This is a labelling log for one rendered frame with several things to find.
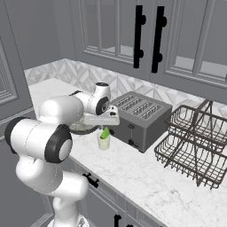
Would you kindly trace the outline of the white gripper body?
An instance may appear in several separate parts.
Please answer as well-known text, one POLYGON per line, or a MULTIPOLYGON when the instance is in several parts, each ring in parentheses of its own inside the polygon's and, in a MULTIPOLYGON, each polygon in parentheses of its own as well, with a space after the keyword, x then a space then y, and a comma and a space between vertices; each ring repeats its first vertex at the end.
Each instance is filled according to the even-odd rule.
POLYGON ((119 125, 120 119, 118 116, 86 114, 84 116, 84 123, 86 125, 119 125))

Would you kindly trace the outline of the grey lower cupboard door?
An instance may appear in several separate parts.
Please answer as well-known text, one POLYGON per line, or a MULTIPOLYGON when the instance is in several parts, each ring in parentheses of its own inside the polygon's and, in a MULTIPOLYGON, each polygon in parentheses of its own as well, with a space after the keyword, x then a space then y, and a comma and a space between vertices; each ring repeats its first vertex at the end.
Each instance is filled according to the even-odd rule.
POLYGON ((114 215, 121 215, 119 225, 124 227, 124 212, 93 187, 81 200, 81 211, 90 227, 114 227, 114 215))

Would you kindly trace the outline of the grey panelled fridge door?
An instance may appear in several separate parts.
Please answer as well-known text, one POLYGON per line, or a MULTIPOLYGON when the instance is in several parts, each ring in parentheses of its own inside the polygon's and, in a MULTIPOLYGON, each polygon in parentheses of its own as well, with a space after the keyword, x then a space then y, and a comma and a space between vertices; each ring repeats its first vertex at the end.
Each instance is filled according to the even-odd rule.
POLYGON ((7 123, 19 116, 35 117, 35 110, 6 1, 0 0, 0 141, 7 123))

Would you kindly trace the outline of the glass of lemonade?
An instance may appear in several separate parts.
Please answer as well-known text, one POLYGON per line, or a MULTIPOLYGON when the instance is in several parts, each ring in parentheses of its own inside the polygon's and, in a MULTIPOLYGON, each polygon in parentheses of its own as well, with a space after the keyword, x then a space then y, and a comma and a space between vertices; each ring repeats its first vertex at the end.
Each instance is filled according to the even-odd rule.
POLYGON ((107 150, 110 146, 110 131, 108 127, 105 127, 98 132, 98 148, 100 150, 107 150))

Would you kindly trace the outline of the grey four-slot toaster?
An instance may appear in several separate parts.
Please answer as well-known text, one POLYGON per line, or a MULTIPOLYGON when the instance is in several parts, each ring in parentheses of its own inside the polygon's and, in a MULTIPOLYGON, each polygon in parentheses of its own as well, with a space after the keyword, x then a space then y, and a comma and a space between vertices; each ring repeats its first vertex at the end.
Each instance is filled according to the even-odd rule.
POLYGON ((111 102, 118 108, 120 124, 112 126, 114 137, 138 149, 146 150, 168 129, 165 120, 172 105, 130 91, 111 102))

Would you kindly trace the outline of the grey drawer front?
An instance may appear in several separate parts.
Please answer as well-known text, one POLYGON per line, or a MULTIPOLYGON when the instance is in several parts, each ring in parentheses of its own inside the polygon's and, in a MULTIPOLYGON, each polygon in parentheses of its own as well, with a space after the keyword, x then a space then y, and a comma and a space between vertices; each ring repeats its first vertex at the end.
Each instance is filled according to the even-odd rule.
POLYGON ((98 175, 94 174, 91 170, 83 166, 78 161, 74 164, 75 171, 77 173, 81 173, 86 176, 90 182, 90 185, 107 199, 112 201, 116 206, 121 208, 122 210, 126 210, 126 200, 123 196, 114 189, 109 183, 103 180, 98 175))

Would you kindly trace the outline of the grey glass-front cupboard door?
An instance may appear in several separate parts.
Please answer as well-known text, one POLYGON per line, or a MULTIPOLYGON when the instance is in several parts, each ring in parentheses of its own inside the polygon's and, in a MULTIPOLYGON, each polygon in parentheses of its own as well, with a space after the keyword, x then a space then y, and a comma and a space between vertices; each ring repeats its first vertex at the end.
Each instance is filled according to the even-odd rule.
POLYGON ((150 65, 153 0, 69 0, 79 61, 146 81, 150 65), (144 56, 134 68, 136 6, 143 6, 144 56))
POLYGON ((162 56, 151 82, 227 105, 227 0, 153 0, 162 56))

